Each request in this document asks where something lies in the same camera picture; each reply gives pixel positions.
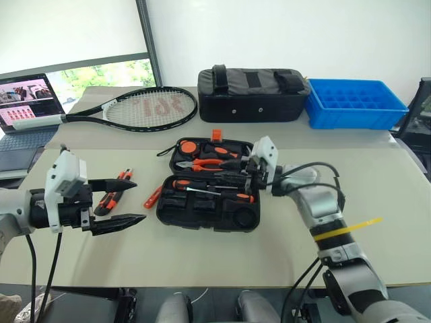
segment tool kit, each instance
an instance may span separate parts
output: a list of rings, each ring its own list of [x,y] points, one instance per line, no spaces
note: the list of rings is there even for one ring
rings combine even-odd
[[[166,225],[214,231],[252,231],[260,221],[259,190],[244,172],[253,144],[222,139],[182,138],[173,149],[172,176],[157,189],[156,214]]]
[[[214,65],[197,80],[199,113],[207,122],[283,122],[305,108],[310,86],[294,69],[227,69]]]

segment racket strings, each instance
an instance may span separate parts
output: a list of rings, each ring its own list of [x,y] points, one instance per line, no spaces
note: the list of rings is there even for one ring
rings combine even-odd
[[[134,94],[109,106],[107,120],[131,127],[157,127],[179,121],[193,111],[192,98],[181,92]]]

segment yellow tape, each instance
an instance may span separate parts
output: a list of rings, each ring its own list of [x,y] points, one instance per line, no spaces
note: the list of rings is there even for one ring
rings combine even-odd
[[[356,229],[360,229],[361,227],[366,227],[367,225],[372,225],[378,222],[381,222],[383,220],[382,217],[378,217],[376,219],[370,220],[370,221],[365,221],[359,224],[355,224],[351,227],[342,227],[341,229],[336,229],[333,231],[329,231],[329,232],[325,232],[323,234],[318,234],[317,236],[314,236],[314,240],[315,241],[319,241],[319,240],[323,240],[323,239],[327,239],[327,238],[332,238],[335,236],[340,236],[341,234],[348,234],[349,232],[356,230]]]

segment black tool case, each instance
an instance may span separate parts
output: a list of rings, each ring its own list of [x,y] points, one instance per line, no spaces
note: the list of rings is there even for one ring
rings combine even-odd
[[[186,141],[198,144],[198,152],[183,153],[180,147],[181,143]],[[221,156],[213,151],[214,147],[228,149],[236,157]],[[196,158],[240,160],[243,156],[249,156],[252,149],[253,145],[244,141],[223,140],[220,143],[213,143],[211,139],[206,138],[179,139],[169,163],[173,175],[165,179],[158,199],[157,218],[166,225],[177,225],[188,229],[212,227],[214,231],[253,231],[260,222],[259,190],[253,185],[248,192],[254,198],[253,203],[234,201],[208,193],[178,190],[173,187],[175,180],[192,180],[194,183],[205,183],[210,186],[238,187],[238,190],[225,191],[244,193],[246,178],[240,175],[240,170],[195,172],[191,168],[180,168],[176,163],[191,162]],[[205,190],[221,192],[224,189],[209,187]]]
[[[207,122],[284,122],[304,110],[310,86],[294,69],[227,69],[199,73],[199,113]]]

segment laptop keyboard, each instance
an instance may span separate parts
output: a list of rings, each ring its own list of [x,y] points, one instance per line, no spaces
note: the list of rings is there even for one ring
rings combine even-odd
[[[54,137],[57,130],[38,131],[31,133],[14,133],[5,135],[0,140],[0,151],[31,149],[45,146]]]

